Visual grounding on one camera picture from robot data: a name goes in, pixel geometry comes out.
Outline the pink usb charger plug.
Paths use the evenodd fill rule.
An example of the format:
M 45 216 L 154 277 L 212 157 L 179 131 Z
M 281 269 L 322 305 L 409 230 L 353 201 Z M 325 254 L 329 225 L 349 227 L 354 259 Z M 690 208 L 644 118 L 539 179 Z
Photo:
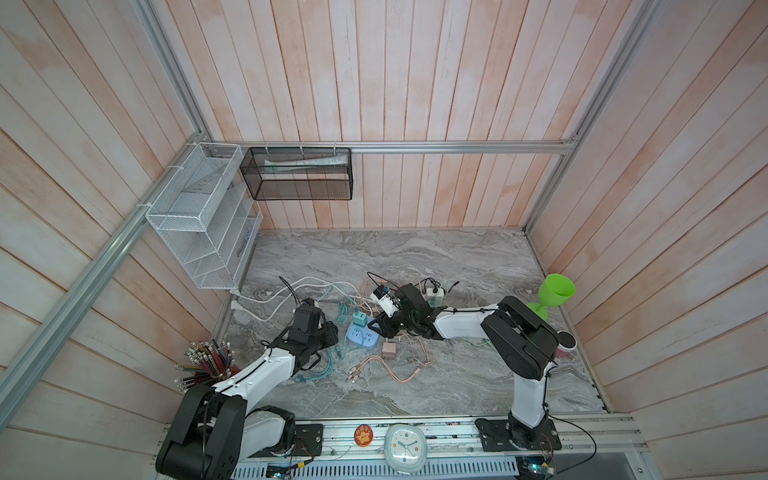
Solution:
M 381 348 L 381 356 L 385 360 L 394 360 L 397 355 L 397 344 L 394 342 L 384 342 Z

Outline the blue power strip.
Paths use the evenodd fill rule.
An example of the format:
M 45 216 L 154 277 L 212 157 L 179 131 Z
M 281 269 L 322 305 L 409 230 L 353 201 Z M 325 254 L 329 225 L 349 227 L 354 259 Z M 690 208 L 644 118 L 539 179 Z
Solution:
M 363 349 L 374 348 L 380 339 L 380 335 L 367 326 L 351 324 L 346 332 L 345 340 L 356 347 Z

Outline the teal usb charger plug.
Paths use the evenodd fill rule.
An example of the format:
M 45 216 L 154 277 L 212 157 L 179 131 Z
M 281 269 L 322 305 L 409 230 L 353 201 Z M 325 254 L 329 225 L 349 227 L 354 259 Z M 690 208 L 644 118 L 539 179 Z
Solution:
M 368 323 L 368 315 L 363 311 L 355 311 L 353 313 L 352 322 L 356 326 L 365 327 Z

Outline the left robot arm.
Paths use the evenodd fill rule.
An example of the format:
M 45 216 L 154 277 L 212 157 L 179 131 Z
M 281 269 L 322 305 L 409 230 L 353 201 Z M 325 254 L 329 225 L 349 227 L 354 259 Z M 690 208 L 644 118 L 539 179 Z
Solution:
M 290 456 L 295 415 L 258 403 L 279 384 L 313 368 L 338 343 L 338 327 L 317 302 L 301 300 L 292 322 L 264 354 L 239 373 L 184 394 L 157 455 L 155 469 L 173 479 L 228 479 L 256 453 Z

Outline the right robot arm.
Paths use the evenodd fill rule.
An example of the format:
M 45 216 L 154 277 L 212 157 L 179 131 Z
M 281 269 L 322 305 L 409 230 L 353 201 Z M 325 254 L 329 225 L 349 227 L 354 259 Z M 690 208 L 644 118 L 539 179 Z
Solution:
M 546 378 L 559 350 L 575 349 L 575 337 L 557 331 L 520 299 L 475 308 L 432 307 L 413 284 L 389 289 L 377 286 L 370 299 L 381 312 L 368 323 L 386 338 L 402 331 L 430 340 L 476 338 L 491 342 L 513 373 L 510 425 L 531 433 L 547 418 Z

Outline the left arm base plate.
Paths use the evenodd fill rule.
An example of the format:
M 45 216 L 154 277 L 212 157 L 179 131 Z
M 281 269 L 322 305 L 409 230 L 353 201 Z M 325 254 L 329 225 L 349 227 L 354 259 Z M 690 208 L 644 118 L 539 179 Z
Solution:
M 322 453 L 324 426 L 320 423 L 294 427 L 293 434 L 277 446 L 262 449 L 251 458 L 318 457 Z

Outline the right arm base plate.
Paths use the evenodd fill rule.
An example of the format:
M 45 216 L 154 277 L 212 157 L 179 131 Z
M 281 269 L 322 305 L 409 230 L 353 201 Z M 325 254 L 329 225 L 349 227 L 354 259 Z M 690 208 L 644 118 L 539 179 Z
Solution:
M 559 433 L 551 418 L 545 417 L 537 427 L 527 427 L 514 417 L 504 420 L 478 418 L 475 427 L 484 452 L 556 451 L 562 449 Z

